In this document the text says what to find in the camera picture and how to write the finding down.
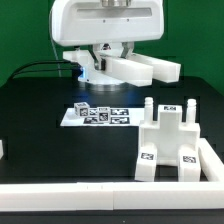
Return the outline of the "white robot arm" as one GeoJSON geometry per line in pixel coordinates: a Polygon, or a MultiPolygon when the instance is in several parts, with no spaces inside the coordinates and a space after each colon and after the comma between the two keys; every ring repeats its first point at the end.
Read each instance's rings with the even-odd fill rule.
{"type": "Polygon", "coordinates": [[[152,83],[153,67],[130,56],[136,42],[163,35],[163,0],[55,0],[51,19],[53,40],[75,48],[63,58],[84,69],[81,82],[152,83]]]}

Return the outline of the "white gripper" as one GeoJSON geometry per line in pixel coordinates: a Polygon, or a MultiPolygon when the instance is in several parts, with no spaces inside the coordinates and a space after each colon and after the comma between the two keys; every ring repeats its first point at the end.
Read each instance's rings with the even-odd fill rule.
{"type": "Polygon", "coordinates": [[[103,0],[55,0],[52,37],[61,46],[89,45],[94,68],[104,71],[99,45],[122,43],[122,58],[136,41],[160,39],[164,33],[163,0],[129,0],[128,6],[104,6],[103,0]]]}

